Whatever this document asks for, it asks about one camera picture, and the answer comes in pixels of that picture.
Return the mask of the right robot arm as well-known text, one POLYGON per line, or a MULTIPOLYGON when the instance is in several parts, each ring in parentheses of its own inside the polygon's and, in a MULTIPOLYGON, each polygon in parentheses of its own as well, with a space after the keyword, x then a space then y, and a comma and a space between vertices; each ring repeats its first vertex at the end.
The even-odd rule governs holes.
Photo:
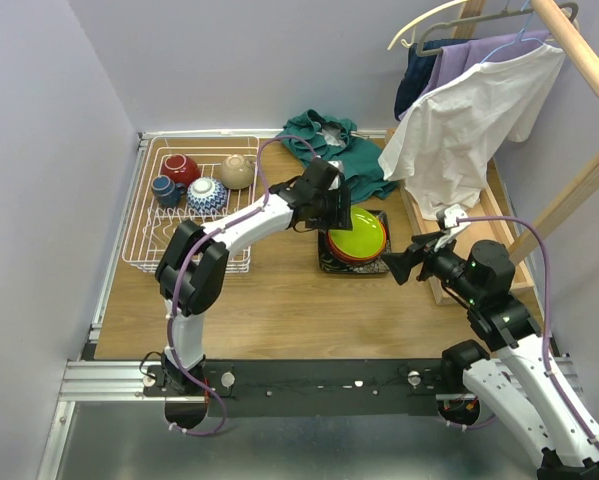
POLYGON ((439 379, 467 389, 522 444, 540 479, 599 479, 599 424, 573 391, 527 307, 511 293, 515 266, 506 247, 476 242, 467 258, 442 233, 416 235, 402 253, 382 260, 398 284, 413 267, 454 293, 476 340, 442 354, 439 379))

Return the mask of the orange round plate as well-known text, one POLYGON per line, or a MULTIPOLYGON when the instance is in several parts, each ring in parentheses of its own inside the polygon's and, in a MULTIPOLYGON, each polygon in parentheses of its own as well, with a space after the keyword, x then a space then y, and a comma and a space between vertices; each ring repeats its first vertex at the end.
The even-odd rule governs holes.
POLYGON ((370 263, 379 258, 380 254, 385 251, 385 248, 387 246, 387 239, 383 240, 383 243, 381 244, 380 248, 375 252, 374 255, 367 256, 367 257, 355 257, 355 256, 348 255, 347 253, 344 253, 333 243, 333 241, 329 235, 326 236, 326 243, 327 243, 332 255, 335 258, 337 258, 338 260, 348 263, 348 264, 362 265, 362 264, 370 263))

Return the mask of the black square floral plate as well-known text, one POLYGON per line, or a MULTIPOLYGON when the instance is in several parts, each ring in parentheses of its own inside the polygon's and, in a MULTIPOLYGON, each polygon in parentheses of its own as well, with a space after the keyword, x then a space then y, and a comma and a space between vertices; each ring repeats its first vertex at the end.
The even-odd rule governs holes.
MULTIPOLYGON (((386 231, 386 245, 382 253, 391 252, 390 229, 388 216, 384 210, 370 210, 384 227, 386 231)), ((348 264, 336 257, 330 250, 327 235, 323 231, 318 232, 318 263, 320 269, 330 274, 348 274, 348 275, 383 275, 389 272, 388 266, 381 257, 377 257, 366 264, 348 264)))

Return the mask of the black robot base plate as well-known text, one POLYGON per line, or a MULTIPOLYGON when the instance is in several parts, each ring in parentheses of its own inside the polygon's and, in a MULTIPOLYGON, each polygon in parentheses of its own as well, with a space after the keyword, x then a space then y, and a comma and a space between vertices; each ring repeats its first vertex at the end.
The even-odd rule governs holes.
POLYGON ((183 374, 163 360, 148 369, 149 397, 175 416, 437 416, 476 420, 480 407, 442 360, 210 360, 183 374))

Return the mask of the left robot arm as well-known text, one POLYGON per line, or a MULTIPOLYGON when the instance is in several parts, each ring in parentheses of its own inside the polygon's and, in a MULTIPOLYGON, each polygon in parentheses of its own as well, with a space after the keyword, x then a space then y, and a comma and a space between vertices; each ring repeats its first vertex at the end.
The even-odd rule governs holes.
POLYGON ((304 172, 271 186, 253 204, 220 220, 188 220, 173 234, 155 277, 167 311, 166 382, 180 395, 209 388, 201 379, 205 312, 219 298, 228 262, 247 247, 303 223, 308 229, 352 228, 343 163, 312 160, 304 172))

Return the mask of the red bowl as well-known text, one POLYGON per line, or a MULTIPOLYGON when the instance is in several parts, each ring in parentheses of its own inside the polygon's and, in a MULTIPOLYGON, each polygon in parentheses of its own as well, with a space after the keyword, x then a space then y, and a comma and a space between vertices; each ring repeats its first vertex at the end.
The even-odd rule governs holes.
POLYGON ((197 163, 186 155, 174 154, 165 158, 160 173, 173 180, 176 184, 190 186, 201 177, 197 163))

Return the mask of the green round plate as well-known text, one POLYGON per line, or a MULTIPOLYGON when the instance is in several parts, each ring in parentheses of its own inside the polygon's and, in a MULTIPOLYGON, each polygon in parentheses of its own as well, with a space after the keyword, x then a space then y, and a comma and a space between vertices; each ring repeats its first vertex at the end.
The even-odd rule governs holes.
POLYGON ((333 243, 344 253, 355 257, 374 255, 386 238, 386 231, 381 222, 368 210, 351 207, 353 229, 329 230, 333 243))

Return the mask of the blue mug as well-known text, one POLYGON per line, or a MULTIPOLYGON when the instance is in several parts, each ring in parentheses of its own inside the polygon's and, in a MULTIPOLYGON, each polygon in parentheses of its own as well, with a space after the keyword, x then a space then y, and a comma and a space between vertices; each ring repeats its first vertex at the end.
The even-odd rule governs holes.
POLYGON ((155 177, 150 184, 151 191, 157 203, 165 209, 177 208, 187 187, 176 183, 166 175, 155 177))

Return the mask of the blue white patterned bowl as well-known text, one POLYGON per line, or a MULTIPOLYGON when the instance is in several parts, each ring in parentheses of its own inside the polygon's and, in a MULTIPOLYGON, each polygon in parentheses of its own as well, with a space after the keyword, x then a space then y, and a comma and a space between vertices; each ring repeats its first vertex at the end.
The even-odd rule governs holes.
POLYGON ((228 190, 215 178, 200 177, 189 185, 186 200, 197 215, 216 215, 228 201, 228 190))

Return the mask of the beige ceramic bowl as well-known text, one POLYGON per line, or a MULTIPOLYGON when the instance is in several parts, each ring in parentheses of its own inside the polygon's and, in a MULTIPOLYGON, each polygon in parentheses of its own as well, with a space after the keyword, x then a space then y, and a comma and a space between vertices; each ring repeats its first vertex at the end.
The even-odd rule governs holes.
POLYGON ((219 168, 219 180, 230 190, 250 187, 255 179, 255 162, 240 154, 226 157, 219 168))

